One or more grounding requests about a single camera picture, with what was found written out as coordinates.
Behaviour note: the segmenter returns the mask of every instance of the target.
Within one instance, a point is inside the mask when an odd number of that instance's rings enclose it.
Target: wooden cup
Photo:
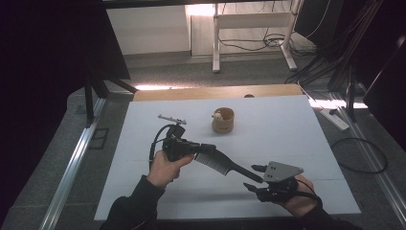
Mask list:
[[[220,107],[214,111],[212,128],[217,133],[228,133],[234,127],[234,111],[228,107]]]

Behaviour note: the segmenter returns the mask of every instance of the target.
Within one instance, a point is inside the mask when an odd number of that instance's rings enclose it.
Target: white tabletop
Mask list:
[[[212,130],[212,115],[219,107],[235,112],[231,133]],[[130,103],[95,219],[106,219],[114,200],[131,195],[141,175],[148,174],[150,144],[158,130],[170,124],[158,119],[160,114],[185,119],[182,138],[216,145],[250,171],[251,165],[269,161],[301,167],[328,213],[360,213],[306,96],[283,96]],[[224,176],[193,161],[167,186],[158,203],[158,219],[290,216],[278,205],[259,202],[243,182],[266,186],[233,171]]]

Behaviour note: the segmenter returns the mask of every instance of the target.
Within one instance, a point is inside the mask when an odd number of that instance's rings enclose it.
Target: electrical outlet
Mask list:
[[[350,126],[345,123],[343,120],[341,120],[341,118],[339,118],[337,115],[335,114],[329,114],[330,109],[323,109],[321,111],[321,113],[323,114],[323,116],[325,116],[329,121],[331,121],[336,127],[338,127],[340,130],[344,131],[347,128],[349,128]]]

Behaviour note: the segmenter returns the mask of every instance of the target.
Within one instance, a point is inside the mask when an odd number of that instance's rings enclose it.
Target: hand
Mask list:
[[[179,177],[180,168],[191,163],[194,154],[189,154],[175,162],[170,162],[164,151],[155,154],[147,180],[158,188],[165,189],[174,178]]]
[[[314,191],[313,183],[310,180],[306,179],[301,174],[295,175],[295,178],[305,183],[309,188],[311,188],[311,190]],[[299,182],[298,191],[313,194],[313,192],[300,181],[298,181]],[[296,195],[293,196],[291,199],[287,200],[286,202],[277,204],[280,204],[294,217],[300,218],[304,214],[312,210],[314,207],[316,207],[317,200],[305,196]]]

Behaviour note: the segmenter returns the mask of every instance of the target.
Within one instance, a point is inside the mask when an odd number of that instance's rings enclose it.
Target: black cable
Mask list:
[[[225,46],[236,47],[236,48],[239,48],[239,49],[245,50],[245,51],[259,51],[259,50],[265,49],[266,47],[277,47],[277,46],[280,46],[279,44],[270,45],[272,42],[275,42],[275,41],[277,41],[277,40],[283,40],[282,37],[267,38],[268,36],[272,36],[272,35],[282,35],[282,34],[267,34],[267,33],[266,33],[263,40],[250,40],[250,39],[225,39],[225,40],[222,40],[222,39],[220,39],[220,38],[219,38],[218,40],[220,41],[221,44],[223,44],[223,45],[225,45]],[[262,46],[262,47],[260,47],[260,48],[258,48],[258,49],[247,49],[247,48],[244,48],[244,47],[241,47],[241,46],[237,46],[237,45],[234,45],[234,44],[226,44],[226,43],[224,43],[224,42],[227,42],[227,41],[263,42],[263,43],[264,43],[264,46]]]
[[[312,188],[310,188],[310,186],[308,186],[308,184],[304,183],[302,180],[298,180],[296,179],[298,182],[301,182],[302,184],[304,184],[314,195],[316,195],[316,193],[314,192],[314,190]]]
[[[307,193],[307,192],[301,192],[301,191],[293,192],[293,195],[294,196],[304,196],[304,197],[311,198],[311,199],[314,199],[314,200],[317,200],[317,201],[320,199],[315,194],[311,194],[311,193]]]
[[[315,90],[312,90],[312,89],[305,89],[303,86],[301,86],[301,84],[300,84],[299,81],[298,81],[298,85],[299,85],[299,87],[301,87],[302,91],[304,91],[304,93],[307,95],[307,97],[308,97],[310,100],[312,100],[314,103],[316,103],[317,105],[319,105],[322,109],[325,109],[325,108],[322,107],[320,104],[318,104],[317,101],[307,93],[307,91],[311,91],[311,92],[313,92],[313,93],[315,93],[315,94],[318,94],[318,95],[322,96],[322,98],[326,99],[327,101],[330,101],[330,99],[329,99],[328,97],[326,97],[325,95],[323,95],[323,94],[321,94],[320,92],[317,92],[317,91],[315,91]]]
[[[263,2],[262,8],[258,12],[262,12],[265,9],[265,1]]]
[[[286,10],[284,9],[284,6],[283,6],[283,1],[281,1],[281,6],[282,6],[283,11],[286,12]]]
[[[296,49],[296,47],[295,47],[295,42],[293,41],[292,38],[290,38],[290,41],[289,41],[289,52],[290,52],[292,55],[297,56],[297,57],[314,56],[314,55],[316,55],[316,52],[315,52],[315,51],[300,51],[300,50]]]
[[[268,32],[269,32],[269,27],[266,28],[266,32],[265,32],[265,34],[263,35],[262,40],[265,40],[265,38],[268,36]]]
[[[319,65],[317,65],[316,67],[313,67],[313,69],[310,69],[309,72],[315,71],[316,69],[318,69],[320,66],[322,66],[323,64],[326,63],[325,59],[322,59],[322,61],[320,62]]]
[[[335,142],[334,144],[332,144],[331,149],[333,149],[338,144],[343,143],[343,142],[348,141],[348,140],[361,141],[361,142],[365,142],[365,143],[373,146],[381,154],[381,156],[383,158],[383,161],[384,161],[384,166],[382,167],[381,170],[378,170],[376,172],[369,172],[369,171],[361,171],[361,170],[354,169],[354,168],[352,168],[352,167],[350,167],[348,165],[345,165],[345,164],[337,161],[338,165],[342,166],[343,168],[346,168],[347,170],[350,170],[350,171],[353,171],[353,172],[356,172],[356,173],[366,173],[366,174],[382,173],[382,172],[384,172],[384,171],[386,171],[388,169],[389,162],[388,162],[388,158],[387,158],[385,152],[380,147],[378,147],[376,144],[374,144],[374,143],[372,143],[370,141],[367,141],[365,139],[355,138],[355,137],[344,138],[344,139],[341,139],[341,140]]]
[[[303,71],[301,71],[301,72],[296,72],[293,76],[289,77],[289,78],[285,81],[285,83],[292,83],[292,82],[296,82],[296,83],[297,83],[297,82],[301,81],[302,79],[304,79],[304,78],[306,78],[306,77],[307,77],[308,79],[313,78],[313,80],[315,80],[315,79],[314,79],[314,76],[318,76],[318,79],[319,79],[322,75],[325,75],[325,74],[331,72],[331,71],[334,70],[337,66],[339,66],[339,64],[343,61],[343,59],[344,59],[344,57],[339,57],[337,60],[335,60],[335,61],[333,61],[333,62],[329,62],[326,67],[324,67],[323,69],[319,70],[319,71],[316,72],[316,73],[310,72],[311,68],[307,68],[307,66],[306,66],[306,67],[304,67]],[[322,61],[327,62],[327,59],[323,57],[323,58],[322,58]]]
[[[152,142],[152,144],[151,144],[151,148],[149,149],[149,168],[151,168],[151,166],[152,166],[152,161],[153,161],[153,158],[154,158],[154,155],[155,155],[155,146],[156,146],[156,143],[159,142],[159,141],[157,141],[157,140],[158,140],[158,137],[161,135],[161,132],[165,130],[165,128],[167,128],[167,127],[174,127],[174,126],[175,126],[175,125],[166,125],[166,126],[163,126],[163,127],[161,127],[161,129],[159,129],[159,131],[156,133],[155,138],[153,139],[153,142]]]
[[[310,61],[308,65],[304,67],[301,71],[296,72],[292,76],[286,79],[285,83],[293,83],[293,82],[299,82],[305,77],[311,78],[310,75],[315,76],[319,73],[328,73],[332,70],[334,70],[339,64],[342,62],[343,57],[341,56],[342,49],[346,43],[346,40],[348,38],[349,33],[354,31],[354,29],[359,25],[359,23],[364,19],[365,14],[371,9],[373,0],[369,0],[365,3],[364,7],[359,11],[359,13],[355,16],[355,19],[347,26],[347,28],[333,41],[331,41],[329,44],[325,45],[324,47],[318,47],[316,49],[316,58],[318,56],[320,57],[327,57],[333,60],[332,63],[330,63],[328,66],[326,66],[324,69],[320,70],[318,73],[311,73],[309,67],[313,66],[315,64],[314,61]]]
[[[314,35],[314,33],[316,33],[316,32],[319,30],[320,26],[321,26],[321,25],[323,24],[323,22],[325,21],[326,14],[327,14],[327,12],[328,12],[328,7],[329,7],[329,5],[330,5],[330,2],[331,2],[331,0],[328,0],[325,13],[323,13],[322,19],[320,19],[320,22],[319,22],[319,24],[317,25],[317,27],[313,30],[312,33],[307,34],[307,35],[305,36],[305,38],[309,38],[310,36]]]
[[[227,5],[227,3],[224,3],[223,11],[221,12],[221,14],[224,14],[224,10],[226,9],[226,5]]]
[[[304,68],[302,68],[300,71],[296,72],[295,74],[293,74],[292,76],[290,76],[289,78],[287,78],[284,83],[293,83],[293,82],[297,82],[299,81],[299,79],[301,78],[302,75],[305,75],[307,73],[309,73],[311,67],[317,63],[320,59],[322,59],[322,57],[320,55],[317,55],[312,61],[310,61],[308,63],[307,66],[305,66]]]

